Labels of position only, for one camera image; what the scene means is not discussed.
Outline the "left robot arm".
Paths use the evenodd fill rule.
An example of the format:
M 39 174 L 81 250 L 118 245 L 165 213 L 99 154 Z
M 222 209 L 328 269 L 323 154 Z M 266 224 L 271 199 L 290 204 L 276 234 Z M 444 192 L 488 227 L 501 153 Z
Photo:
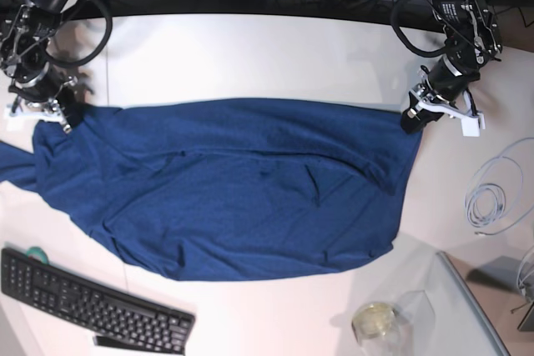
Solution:
M 485 120 L 469 86 L 480 79 L 481 69 L 497 60 L 502 51 L 493 13 L 486 0 L 425 0 L 446 35 L 441 48 L 426 51 L 415 46 L 401 30 L 399 16 L 410 1 L 395 3 L 390 25 L 408 50 L 437 62 L 432 68 L 421 69 L 421 81 L 409 91 L 409 106 L 401 114 L 401 128 L 407 134 L 418 133 L 427 124 L 448 116 L 460 121 L 464 136 L 479 136 Z

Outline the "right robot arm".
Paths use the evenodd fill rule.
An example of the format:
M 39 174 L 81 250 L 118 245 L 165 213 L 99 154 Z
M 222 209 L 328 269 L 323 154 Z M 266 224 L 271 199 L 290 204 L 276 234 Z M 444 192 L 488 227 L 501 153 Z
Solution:
M 48 46 L 86 3 L 100 11 L 103 37 L 96 48 L 78 60 L 54 57 Z M 74 88 L 78 80 L 67 72 L 94 60 L 106 47 L 113 30 L 108 0 L 1 0 L 1 71 L 14 94 L 7 107 L 10 118 L 59 123 L 70 133 L 82 120 Z

